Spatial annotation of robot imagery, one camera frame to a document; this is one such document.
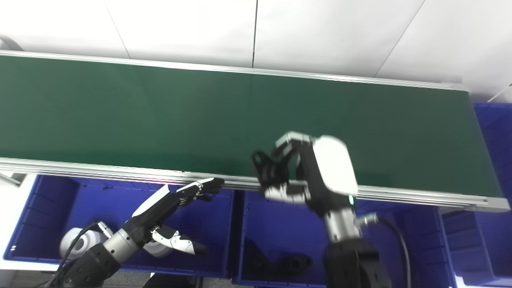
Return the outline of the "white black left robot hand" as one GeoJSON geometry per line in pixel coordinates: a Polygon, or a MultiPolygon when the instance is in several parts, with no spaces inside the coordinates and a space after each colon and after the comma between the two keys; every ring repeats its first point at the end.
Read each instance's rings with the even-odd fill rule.
{"type": "Polygon", "coordinates": [[[168,185],[164,185],[137,208],[122,229],[138,248],[143,248],[153,240],[173,250],[205,255],[205,245],[166,226],[164,221],[178,208],[183,208],[195,200],[211,201],[211,195],[218,194],[223,184],[222,178],[206,178],[187,184],[174,192],[168,185]]]}

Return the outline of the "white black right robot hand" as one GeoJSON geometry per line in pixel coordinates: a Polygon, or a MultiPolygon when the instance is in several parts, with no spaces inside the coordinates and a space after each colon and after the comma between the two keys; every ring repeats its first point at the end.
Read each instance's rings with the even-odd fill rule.
{"type": "Polygon", "coordinates": [[[267,199],[305,204],[319,217],[352,209],[358,184],[347,146],[340,139],[287,132],[271,155],[256,151],[252,161],[267,199]]]}

